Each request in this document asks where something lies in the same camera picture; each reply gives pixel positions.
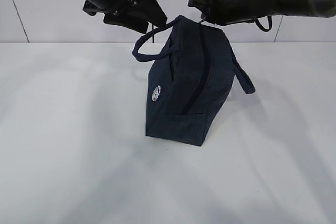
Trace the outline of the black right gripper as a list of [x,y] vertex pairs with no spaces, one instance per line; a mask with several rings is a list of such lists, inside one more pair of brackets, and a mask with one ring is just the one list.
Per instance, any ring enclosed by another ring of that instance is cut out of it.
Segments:
[[188,7],[198,9],[202,20],[226,26],[270,16],[275,3],[276,0],[188,0]]

